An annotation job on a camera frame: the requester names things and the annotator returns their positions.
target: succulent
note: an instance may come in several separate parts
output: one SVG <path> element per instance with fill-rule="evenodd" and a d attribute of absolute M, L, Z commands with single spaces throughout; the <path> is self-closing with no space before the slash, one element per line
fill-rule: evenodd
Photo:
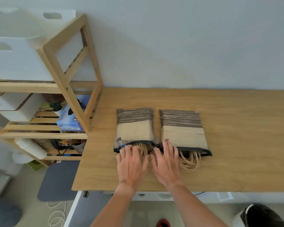
<path fill-rule="evenodd" d="M 62 109 L 62 106 L 60 103 L 58 102 L 53 102 L 49 104 L 49 107 L 53 110 L 53 111 L 60 111 Z"/>

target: striped pattern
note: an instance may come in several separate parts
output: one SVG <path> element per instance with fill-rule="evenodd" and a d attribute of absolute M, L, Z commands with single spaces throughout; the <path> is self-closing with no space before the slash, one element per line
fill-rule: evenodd
<path fill-rule="evenodd" d="M 143 107 L 135 109 L 117 109 L 117 124 L 125 122 L 138 122 L 144 120 L 153 120 L 153 108 Z"/>
<path fill-rule="evenodd" d="M 202 128 L 199 113 L 195 111 L 159 110 L 162 126 L 185 126 Z"/>

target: finger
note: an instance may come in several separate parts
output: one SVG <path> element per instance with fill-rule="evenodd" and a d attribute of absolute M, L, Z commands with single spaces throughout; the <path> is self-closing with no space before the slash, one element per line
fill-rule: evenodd
<path fill-rule="evenodd" d="M 167 140 L 167 145 L 168 145 L 168 150 L 169 150 L 169 156 L 173 157 L 174 156 L 174 150 L 173 150 L 173 146 L 171 145 L 170 141 Z"/>
<path fill-rule="evenodd" d="M 163 144 L 163 152 L 165 157 L 169 157 L 169 149 L 168 149 L 168 144 L 165 139 L 162 140 Z"/>
<path fill-rule="evenodd" d="M 140 150 L 139 146 L 133 146 L 133 156 L 140 158 L 139 150 Z"/>
<path fill-rule="evenodd" d="M 133 147 L 132 145 L 128 145 L 125 147 L 125 157 L 130 158 L 132 156 L 131 154 L 132 147 Z"/>
<path fill-rule="evenodd" d="M 117 163 L 120 164 L 120 163 L 121 163 L 121 160 L 122 160 L 122 159 L 121 159 L 121 155 L 120 155 L 120 154 L 117 154 Z"/>
<path fill-rule="evenodd" d="M 174 159 L 178 160 L 178 157 L 179 157 L 178 148 L 176 146 L 174 146 Z"/>
<path fill-rule="evenodd" d="M 146 168 L 147 168 L 147 165 L 148 165 L 148 157 L 149 157 L 149 155 L 146 155 L 144 157 L 144 161 L 143 161 L 143 164 L 142 164 L 142 172 L 146 171 Z"/>
<path fill-rule="evenodd" d="M 156 174 L 158 172 L 158 166 L 156 163 L 155 156 L 151 154 L 151 164 L 153 165 L 153 172 Z"/>
<path fill-rule="evenodd" d="M 163 157 L 162 154 L 161 154 L 161 151 L 159 150 L 159 148 L 155 147 L 154 148 L 154 152 L 156 154 L 157 161 Z"/>
<path fill-rule="evenodd" d="M 121 159 L 124 160 L 124 159 L 125 159 L 125 147 L 123 147 L 123 148 L 120 150 L 120 155 L 121 155 Z"/>

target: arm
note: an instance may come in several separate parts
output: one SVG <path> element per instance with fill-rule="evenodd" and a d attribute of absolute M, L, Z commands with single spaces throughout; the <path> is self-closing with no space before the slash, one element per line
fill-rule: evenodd
<path fill-rule="evenodd" d="M 186 227 L 227 227 L 217 218 L 195 195 L 193 195 L 180 179 L 178 149 L 163 140 L 164 154 L 155 148 L 157 161 L 151 155 L 154 175 L 172 194 Z"/>
<path fill-rule="evenodd" d="M 129 203 L 144 178 L 148 164 L 148 155 L 141 164 L 138 150 L 139 146 L 132 145 L 120 150 L 120 154 L 117 155 L 119 185 L 91 227 L 122 226 Z"/>

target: hand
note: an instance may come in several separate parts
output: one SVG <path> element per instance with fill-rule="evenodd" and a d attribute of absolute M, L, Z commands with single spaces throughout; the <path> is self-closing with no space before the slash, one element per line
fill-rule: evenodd
<path fill-rule="evenodd" d="M 145 156 L 143 164 L 141 164 L 139 148 L 139 146 L 128 145 L 123 147 L 117 155 L 118 187 L 122 187 L 122 189 L 117 188 L 117 190 L 131 193 L 132 196 L 144 178 L 148 164 L 148 155 Z"/>
<path fill-rule="evenodd" d="M 162 155 L 160 150 L 155 147 L 157 162 L 153 155 L 151 155 L 151 162 L 154 175 L 170 191 L 174 185 L 184 185 L 179 173 L 179 152 L 177 147 L 173 149 L 170 141 L 162 140 L 162 143 L 164 154 Z"/>

